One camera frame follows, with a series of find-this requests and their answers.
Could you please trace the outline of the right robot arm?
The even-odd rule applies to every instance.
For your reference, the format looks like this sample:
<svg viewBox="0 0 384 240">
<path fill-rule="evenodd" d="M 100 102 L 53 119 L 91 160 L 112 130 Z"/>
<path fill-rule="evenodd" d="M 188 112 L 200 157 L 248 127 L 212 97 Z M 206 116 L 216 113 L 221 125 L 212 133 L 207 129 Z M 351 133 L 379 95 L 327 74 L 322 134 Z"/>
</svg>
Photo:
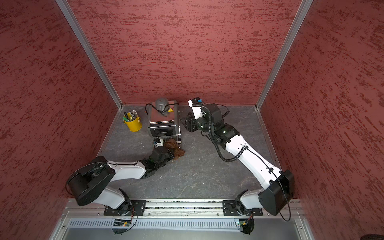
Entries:
<svg viewBox="0 0 384 240">
<path fill-rule="evenodd" d="M 283 172 L 269 163 L 233 126 L 223 121 L 209 123 L 207 115 L 195 118 L 192 113 L 182 118 L 182 124 L 191 133 L 207 133 L 224 162 L 240 161 L 259 181 L 261 189 L 246 190 L 237 196 L 236 207 L 240 214 L 254 208 L 263 208 L 269 214 L 277 216 L 284 207 L 289 206 L 295 194 L 293 173 L 289 170 Z"/>
</svg>

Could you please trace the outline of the silver coffee machine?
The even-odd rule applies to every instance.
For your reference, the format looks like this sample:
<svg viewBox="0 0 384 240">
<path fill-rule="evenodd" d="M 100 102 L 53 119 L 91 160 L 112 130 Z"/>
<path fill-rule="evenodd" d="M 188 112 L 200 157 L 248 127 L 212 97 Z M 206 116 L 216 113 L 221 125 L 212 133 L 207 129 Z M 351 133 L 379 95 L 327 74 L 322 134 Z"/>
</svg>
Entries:
<svg viewBox="0 0 384 240">
<path fill-rule="evenodd" d="M 162 138 L 164 142 L 174 139 L 182 145 L 180 128 L 180 111 L 178 101 L 159 98 L 153 103 L 146 104 L 148 115 L 148 132 L 150 137 Z"/>
</svg>

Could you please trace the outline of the brown cloth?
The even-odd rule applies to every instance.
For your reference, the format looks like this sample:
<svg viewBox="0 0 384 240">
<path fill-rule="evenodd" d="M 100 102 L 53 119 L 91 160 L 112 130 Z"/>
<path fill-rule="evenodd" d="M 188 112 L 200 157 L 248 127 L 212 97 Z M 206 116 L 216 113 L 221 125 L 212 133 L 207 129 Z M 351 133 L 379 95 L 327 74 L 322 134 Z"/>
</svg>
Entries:
<svg viewBox="0 0 384 240">
<path fill-rule="evenodd" d="M 174 160 L 177 160 L 185 155 L 185 150 L 179 147 L 179 144 L 174 139 L 168 139 L 163 143 L 164 147 L 171 151 L 174 156 Z"/>
</svg>

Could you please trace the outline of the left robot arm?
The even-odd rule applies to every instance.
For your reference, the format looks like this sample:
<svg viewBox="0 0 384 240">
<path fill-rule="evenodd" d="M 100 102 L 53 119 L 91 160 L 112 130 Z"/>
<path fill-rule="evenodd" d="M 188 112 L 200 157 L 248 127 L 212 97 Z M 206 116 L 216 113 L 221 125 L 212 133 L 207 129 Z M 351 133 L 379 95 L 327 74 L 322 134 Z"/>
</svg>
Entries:
<svg viewBox="0 0 384 240">
<path fill-rule="evenodd" d="M 98 156 L 72 173 L 65 188 L 79 206 L 101 204 L 116 215 L 126 216 L 133 213 L 133 204 L 125 191 L 110 187 L 110 183 L 149 178 L 174 159 L 174 153 L 173 149 L 160 146 L 153 149 L 148 159 L 132 163 L 107 161 L 105 157 Z"/>
</svg>

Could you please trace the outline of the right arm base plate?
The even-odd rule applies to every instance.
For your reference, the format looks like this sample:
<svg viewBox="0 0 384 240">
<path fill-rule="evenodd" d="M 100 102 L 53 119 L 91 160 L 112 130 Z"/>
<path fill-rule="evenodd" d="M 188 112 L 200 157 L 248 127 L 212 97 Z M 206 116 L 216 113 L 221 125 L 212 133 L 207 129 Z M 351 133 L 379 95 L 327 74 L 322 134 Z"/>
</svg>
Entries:
<svg viewBox="0 0 384 240">
<path fill-rule="evenodd" d="M 263 210 L 261 208 L 246 209 L 240 201 L 235 200 L 224 200 L 223 213 L 226 217 L 261 217 L 263 216 Z"/>
</svg>

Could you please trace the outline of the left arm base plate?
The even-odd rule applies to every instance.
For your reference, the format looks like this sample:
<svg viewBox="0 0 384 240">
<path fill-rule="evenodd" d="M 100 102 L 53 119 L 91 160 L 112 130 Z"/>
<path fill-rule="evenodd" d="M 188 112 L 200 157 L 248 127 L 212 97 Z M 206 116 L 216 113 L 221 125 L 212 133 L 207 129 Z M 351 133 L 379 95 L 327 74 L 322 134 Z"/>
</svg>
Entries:
<svg viewBox="0 0 384 240">
<path fill-rule="evenodd" d="M 116 209 L 106 206 L 104 216 L 129 217 L 133 216 L 134 214 L 142 216 L 144 214 L 146 203 L 146 200 L 130 200 L 124 201 Z"/>
</svg>

